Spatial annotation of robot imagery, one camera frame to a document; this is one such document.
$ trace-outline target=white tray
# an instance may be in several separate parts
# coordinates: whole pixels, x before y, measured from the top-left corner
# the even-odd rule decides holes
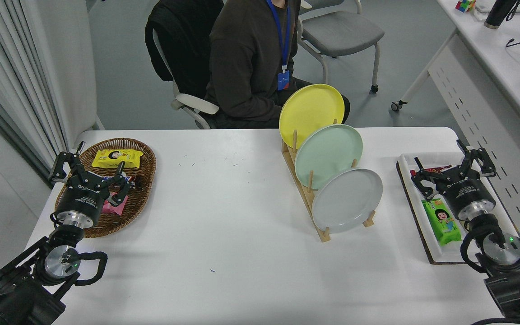
[[[427,257],[429,258],[429,261],[432,264],[464,263],[462,257],[460,257],[461,242],[450,242],[444,246],[440,246],[437,242],[437,239],[435,238],[435,233],[432,230],[431,224],[425,212],[425,208],[423,207],[424,198],[421,196],[421,193],[417,190],[413,184],[413,181],[410,179],[410,171],[418,171],[418,166],[414,160],[414,157],[418,157],[419,160],[421,160],[422,166],[424,168],[434,168],[447,165],[460,165],[464,155],[460,151],[443,153],[405,153],[402,154],[398,159],[398,166],[402,175],[402,182],[409,197],[411,208],[417,220],[419,234],[424,238],[423,245],[427,251]],[[480,168],[476,162],[473,164],[473,169],[480,171]],[[424,181],[423,184],[429,186],[430,182]],[[497,205],[495,208],[493,208],[491,213],[497,216],[501,229],[511,234],[516,234],[516,230],[512,225],[509,216],[503,209],[497,194],[486,178],[483,178],[483,184],[485,184],[485,187],[497,202]],[[442,198],[442,196],[437,194],[434,198]],[[460,222],[458,222],[458,220],[455,219],[455,222],[457,226],[459,226],[461,238],[464,239],[466,231]],[[477,248],[474,242],[471,243],[469,246],[469,257],[473,261],[476,261],[476,258],[474,257],[475,253],[479,252],[480,250]]]

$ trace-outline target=chair wheel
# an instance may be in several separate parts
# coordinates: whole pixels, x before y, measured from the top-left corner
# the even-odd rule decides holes
[[[392,104],[390,105],[390,109],[392,109],[393,111],[400,111],[402,107],[403,105],[401,105],[398,102],[392,102]]]

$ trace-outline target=yellow snack package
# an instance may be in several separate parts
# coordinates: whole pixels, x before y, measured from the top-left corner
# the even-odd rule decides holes
[[[144,153],[133,149],[105,149],[97,151],[95,159],[91,163],[92,167],[116,168],[120,162],[124,161],[125,168],[139,168],[140,157]]]

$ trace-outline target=white desk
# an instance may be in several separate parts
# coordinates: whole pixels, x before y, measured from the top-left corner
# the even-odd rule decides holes
[[[458,150],[448,128],[359,128],[359,167],[381,176],[375,225],[321,243],[281,154],[277,130],[89,131],[128,137],[157,172],[130,225],[83,239],[105,275],[72,288],[58,325],[470,324],[499,317],[466,265],[430,265],[395,164],[403,152]],[[440,146],[425,146],[427,135]],[[52,231],[56,186],[29,243]],[[95,273],[83,264],[81,279]]]
[[[520,45],[505,48],[520,41],[520,13],[489,29],[456,10],[456,0],[438,1],[456,30],[402,101],[432,78],[469,143],[491,154],[498,172],[491,184],[520,232]]]

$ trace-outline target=pink snack package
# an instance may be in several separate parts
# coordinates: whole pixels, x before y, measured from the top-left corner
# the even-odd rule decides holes
[[[122,212],[124,212],[124,206],[126,201],[128,201],[128,196],[126,195],[124,198],[124,201],[118,205],[118,206],[112,206],[110,202],[105,201],[103,203],[102,213],[103,214],[117,214],[118,216],[121,216]]]

